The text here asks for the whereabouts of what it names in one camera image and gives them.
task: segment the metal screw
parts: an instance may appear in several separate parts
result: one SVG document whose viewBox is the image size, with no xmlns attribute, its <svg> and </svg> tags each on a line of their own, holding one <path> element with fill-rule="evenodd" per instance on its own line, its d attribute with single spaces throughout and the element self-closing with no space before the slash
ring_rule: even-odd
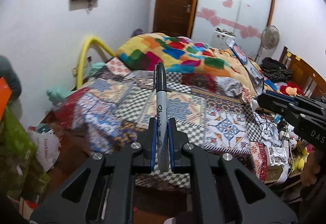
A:
<svg viewBox="0 0 326 224">
<path fill-rule="evenodd" d="M 233 156 L 230 153 L 224 153 L 222 158 L 229 161 L 233 159 Z"/>
<path fill-rule="evenodd" d="M 184 144 L 184 148 L 186 150 L 192 150 L 194 148 L 194 145 L 191 143 L 186 143 L 186 144 Z"/>
<path fill-rule="evenodd" d="M 96 152 L 96 153 L 94 153 L 94 154 L 92 155 L 92 158 L 93 158 L 94 160 L 100 160 L 100 159 L 103 158 L 103 154 L 100 153 L 100 152 Z"/>
<path fill-rule="evenodd" d="M 141 148 L 141 144 L 139 142 L 134 142 L 131 144 L 131 148 L 134 150 L 140 149 Z"/>
</svg>

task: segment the colorful quilt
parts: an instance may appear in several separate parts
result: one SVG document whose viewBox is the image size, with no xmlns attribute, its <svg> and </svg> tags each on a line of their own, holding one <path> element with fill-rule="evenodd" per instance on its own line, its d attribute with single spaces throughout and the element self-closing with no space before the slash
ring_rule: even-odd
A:
<svg viewBox="0 0 326 224">
<path fill-rule="evenodd" d="M 131 38 L 116 53 L 132 70 L 154 70 L 163 62 L 166 71 L 205 73 L 231 77 L 248 87 L 252 96 L 256 92 L 239 60 L 207 44 L 193 43 L 185 37 L 168 37 L 163 33 L 142 34 Z"/>
<path fill-rule="evenodd" d="M 110 154 L 131 144 L 148 128 L 149 118 L 155 117 L 156 96 L 152 72 L 130 73 L 118 58 L 111 59 L 78 91 L 60 101 L 45 121 L 89 155 Z M 255 167 L 249 143 L 253 129 L 248 127 L 247 106 L 241 103 L 247 93 L 239 82 L 209 74 L 167 72 L 167 86 L 168 117 L 176 119 L 177 128 L 187 133 L 190 142 L 215 154 L 232 153 L 262 175 L 266 167 Z M 225 96 L 222 86 L 234 97 Z M 188 189 L 190 178 L 173 174 L 171 169 L 161 173 L 156 164 L 154 172 L 139 175 L 136 184 Z"/>
</svg>

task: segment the black marker cap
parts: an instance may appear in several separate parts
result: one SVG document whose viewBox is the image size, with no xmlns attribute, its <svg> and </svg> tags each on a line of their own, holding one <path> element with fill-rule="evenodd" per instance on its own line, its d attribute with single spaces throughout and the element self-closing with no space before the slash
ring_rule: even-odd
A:
<svg viewBox="0 0 326 224">
<path fill-rule="evenodd" d="M 164 64 L 162 62 L 160 62 L 157 65 L 157 69 L 156 69 L 156 92 L 159 91 L 167 91 L 166 88 L 166 73 L 165 73 L 165 68 L 164 68 Z"/>
</svg>

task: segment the red plush toy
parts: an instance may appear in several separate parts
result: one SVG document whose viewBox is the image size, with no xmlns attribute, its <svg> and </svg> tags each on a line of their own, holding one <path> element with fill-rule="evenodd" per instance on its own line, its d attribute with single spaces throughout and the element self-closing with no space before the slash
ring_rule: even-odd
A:
<svg viewBox="0 0 326 224">
<path fill-rule="evenodd" d="M 293 96 L 297 96 L 302 95 L 304 96 L 304 92 L 302 91 L 302 87 L 294 84 L 293 82 L 288 82 L 287 86 L 281 86 L 280 87 L 280 91 L 281 93 L 285 94 L 285 95 L 293 95 Z"/>
</svg>

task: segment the poster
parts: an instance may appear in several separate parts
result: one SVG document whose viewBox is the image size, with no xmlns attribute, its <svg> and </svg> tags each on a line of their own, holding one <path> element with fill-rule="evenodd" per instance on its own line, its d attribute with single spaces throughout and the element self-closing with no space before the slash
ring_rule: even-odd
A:
<svg viewBox="0 0 326 224">
<path fill-rule="evenodd" d="M 251 63 L 248 57 L 244 54 L 240 47 L 232 40 L 232 38 L 227 39 L 226 44 L 231 48 L 235 56 L 238 58 L 240 63 L 244 66 L 248 72 L 252 86 L 254 87 L 257 95 L 261 95 L 264 91 L 264 77 Z"/>
</svg>

